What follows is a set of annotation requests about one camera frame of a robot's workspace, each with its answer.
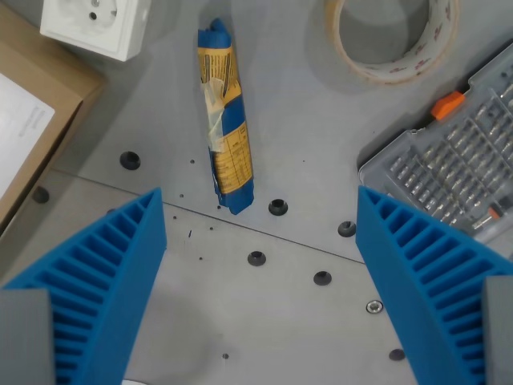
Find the screwdriver bit set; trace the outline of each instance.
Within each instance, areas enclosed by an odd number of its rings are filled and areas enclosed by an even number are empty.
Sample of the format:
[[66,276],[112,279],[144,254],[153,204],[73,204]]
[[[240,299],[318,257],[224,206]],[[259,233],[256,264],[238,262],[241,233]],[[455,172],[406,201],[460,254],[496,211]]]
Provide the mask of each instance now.
[[359,176],[487,243],[513,224],[513,45],[469,84],[449,115],[403,132]]

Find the blue plastic wrapper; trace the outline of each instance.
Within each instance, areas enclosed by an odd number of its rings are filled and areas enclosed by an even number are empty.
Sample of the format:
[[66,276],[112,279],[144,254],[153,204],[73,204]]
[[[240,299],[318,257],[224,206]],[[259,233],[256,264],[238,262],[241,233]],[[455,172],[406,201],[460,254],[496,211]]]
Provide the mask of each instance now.
[[214,189],[219,204],[238,214],[253,202],[252,161],[232,37],[218,18],[198,31],[198,55],[201,82],[210,90],[205,101]]

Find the white electrical outlet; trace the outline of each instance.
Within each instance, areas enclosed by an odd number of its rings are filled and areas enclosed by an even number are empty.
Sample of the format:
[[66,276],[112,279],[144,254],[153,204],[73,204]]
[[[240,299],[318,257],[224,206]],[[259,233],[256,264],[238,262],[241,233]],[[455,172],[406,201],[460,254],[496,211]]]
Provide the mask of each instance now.
[[151,0],[44,0],[41,34],[118,60],[141,51]]

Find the metal plate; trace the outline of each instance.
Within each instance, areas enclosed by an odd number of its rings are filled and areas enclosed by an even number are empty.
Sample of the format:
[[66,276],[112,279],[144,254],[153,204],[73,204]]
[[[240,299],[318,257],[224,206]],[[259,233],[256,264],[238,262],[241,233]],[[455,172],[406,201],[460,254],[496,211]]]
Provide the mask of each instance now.
[[[0,241],[2,283],[134,198],[61,172],[52,172],[44,186],[49,202],[31,201]],[[377,293],[363,264],[170,205],[164,213],[168,251],[128,379],[151,385],[415,383],[406,360],[389,360],[400,344],[386,312],[366,311]],[[264,265],[248,263],[254,250],[265,253]],[[333,277],[327,286],[313,283],[321,270]]]
[[487,244],[511,227],[512,81],[510,45],[469,79],[457,110],[403,132],[360,167],[360,180]]
[[[6,2],[38,22],[34,1]],[[441,65],[383,87],[337,57],[322,1],[155,0],[139,56],[116,63],[79,51],[110,86],[57,168],[134,193],[161,186],[168,203],[361,261],[354,240],[337,234],[356,219],[357,161],[511,37],[513,2],[460,3],[458,37]],[[198,80],[197,29],[215,17],[234,32],[255,173],[256,199],[236,217],[216,208]],[[142,160],[135,172],[119,165],[127,150]],[[267,209],[277,198],[289,204],[279,218]]]

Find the masking tape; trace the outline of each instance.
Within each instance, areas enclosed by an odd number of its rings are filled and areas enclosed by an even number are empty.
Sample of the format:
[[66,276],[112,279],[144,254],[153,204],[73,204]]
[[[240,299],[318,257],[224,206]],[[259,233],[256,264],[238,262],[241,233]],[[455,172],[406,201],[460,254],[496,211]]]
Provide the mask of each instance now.
[[224,81],[218,78],[210,78],[206,83],[202,83],[201,87],[203,88],[205,104],[207,105],[208,146],[214,152],[223,152],[224,142],[220,141],[220,139],[223,137]]
[[359,63],[352,60],[342,46],[340,16],[344,3],[345,0],[325,1],[326,31],[338,54],[350,68],[365,79],[376,83],[396,84],[415,79],[440,62],[456,37],[458,0],[429,0],[426,28],[408,52],[388,63]]

